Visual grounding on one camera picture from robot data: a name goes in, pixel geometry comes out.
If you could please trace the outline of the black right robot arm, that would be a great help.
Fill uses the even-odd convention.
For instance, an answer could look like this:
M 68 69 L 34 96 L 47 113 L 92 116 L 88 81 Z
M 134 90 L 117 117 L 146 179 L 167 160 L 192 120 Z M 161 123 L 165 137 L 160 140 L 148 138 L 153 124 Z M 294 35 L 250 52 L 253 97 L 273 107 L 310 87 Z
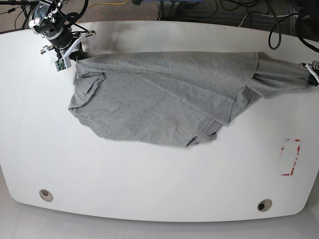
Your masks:
M 35 34 L 50 42 L 50 45 L 45 45 L 41 49 L 40 54 L 50 54 L 57 62 L 58 70 L 61 70 L 62 64 L 67 67 L 68 60 L 78 61 L 91 56 L 83 51 L 82 41 L 95 35 L 95 32 L 77 24 L 84 15 L 88 3 L 87 0 L 84 1 L 79 13 L 65 14 L 62 12 L 64 1 L 40 0 L 28 22 L 28 27 Z

